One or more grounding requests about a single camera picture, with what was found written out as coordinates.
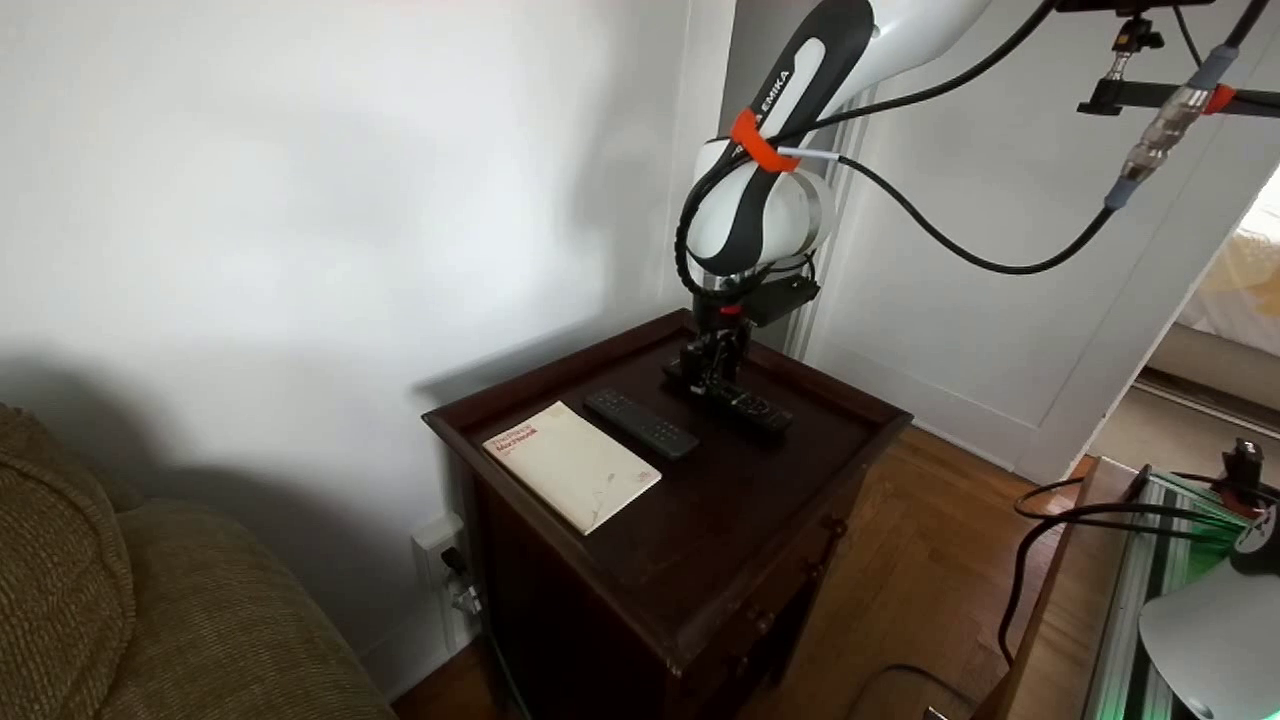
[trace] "wooden floor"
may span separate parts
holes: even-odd
[[[759,691],[743,720],[921,720],[925,710],[969,717],[1002,675],[996,624],[1010,552],[1028,528],[1010,511],[1022,493],[1022,482],[921,430],[903,432],[856,501],[850,534],[783,683]],[[1018,624],[1053,545],[1054,537],[1031,558]],[[491,691],[479,648],[413,689],[397,714],[405,720],[513,717]]]

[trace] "white wall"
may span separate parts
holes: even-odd
[[[717,0],[0,0],[0,395],[437,667],[420,412],[685,305]]]
[[[1200,44],[1216,44],[1241,7],[1187,7]],[[1022,0],[996,0],[941,63],[879,98],[957,78],[1028,11]],[[1128,78],[1184,79],[1190,62],[1171,15],[1156,21],[1166,49],[1138,55]],[[1007,264],[1053,256],[1091,220],[1153,118],[1075,118],[1113,63],[1116,30],[1106,11],[1053,15],[992,78],[872,122],[856,151],[971,251]],[[1237,85],[1277,88],[1277,31],[1270,7],[1231,73]],[[960,264],[875,187],[850,183],[807,362],[910,409],[941,436],[1047,482],[1106,415],[1277,161],[1277,122],[1207,122],[1097,248],[1036,279]]]

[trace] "green patterned fabric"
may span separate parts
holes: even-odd
[[[0,717],[91,717],[133,636],[133,572],[102,489],[0,406]]]
[[[140,619],[102,720],[391,717],[322,611],[239,523],[145,506],[120,528]]]

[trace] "dark wood cabinet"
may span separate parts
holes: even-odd
[[[469,558],[532,717],[729,717],[774,680],[803,633],[865,469],[909,426],[830,376],[750,349],[740,382],[791,412],[778,446],[663,390],[687,312],[429,412],[469,469]],[[485,440],[583,393],[617,390],[699,440],[593,537],[544,507]]]

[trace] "notepad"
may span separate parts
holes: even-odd
[[[651,463],[558,400],[485,450],[583,537],[661,482]]]

